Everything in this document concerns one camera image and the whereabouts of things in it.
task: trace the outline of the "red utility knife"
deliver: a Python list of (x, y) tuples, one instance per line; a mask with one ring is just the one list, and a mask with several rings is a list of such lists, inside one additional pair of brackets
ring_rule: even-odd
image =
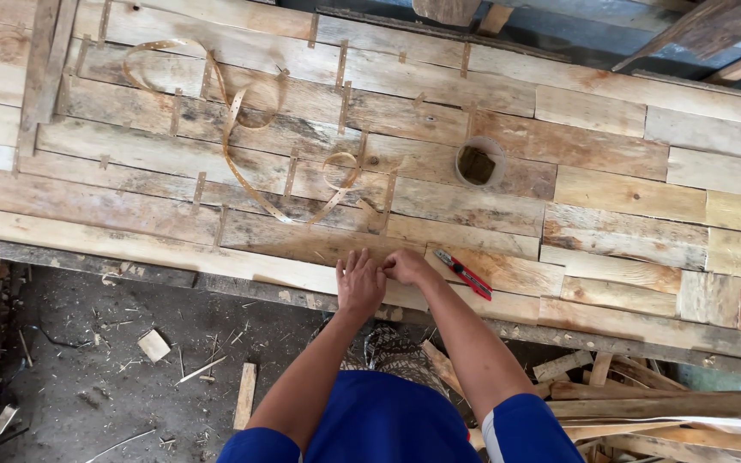
[(447, 252), (441, 249), (434, 250), (433, 253), (437, 255), (439, 260), (445, 263), (455, 274), (458, 275), (462, 281), (468, 283), (468, 286), (473, 289), (473, 292), (479, 294), (487, 300), (491, 300), (491, 294), (493, 288), (488, 286), (484, 280), (480, 279), (474, 272), (471, 272), (470, 268), (465, 267), (455, 257), (451, 256)]

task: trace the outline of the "concrete floor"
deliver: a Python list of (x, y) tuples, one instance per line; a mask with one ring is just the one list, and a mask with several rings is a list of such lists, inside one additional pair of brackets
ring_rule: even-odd
[[(104, 285), (99, 276), (58, 268), (32, 268), (32, 280), (8, 304), (2, 371), (6, 381), (13, 379), (6, 396), (21, 406), (22, 426), (30, 430), (0, 447), (2, 463), (82, 463), (154, 428), (97, 461), (214, 461), (233, 432), (242, 363), (259, 366), (255, 407), (323, 320), (317, 310), (127, 280)], [(78, 349), (51, 343), (27, 327), (39, 323), (58, 343), (91, 343)], [(25, 327), (34, 362), (20, 372), (17, 326)], [(150, 328), (172, 345), (155, 365), (136, 344)], [(432, 328), (397, 328), (417, 342), (433, 336), (441, 346)], [(92, 343), (95, 332), (99, 345)], [(215, 335), (222, 343), (217, 358), (228, 356), (213, 368), (216, 380), (194, 377), (175, 385), (182, 377), (179, 348), (190, 373), (208, 363)], [(528, 371), (571, 352), (520, 341), (509, 347)], [(458, 396), (455, 403), (474, 425), (467, 404)]]

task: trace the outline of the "person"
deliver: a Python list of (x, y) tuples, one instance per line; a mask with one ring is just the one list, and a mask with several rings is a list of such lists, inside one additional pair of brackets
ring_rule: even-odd
[(338, 310), (265, 395), (218, 463), (478, 462), (469, 432), (427, 356), (388, 325), (348, 348), (386, 293), (419, 288), (491, 461), (582, 463), (508, 347), (427, 261), (397, 250), (382, 265), (350, 252), (336, 266)]

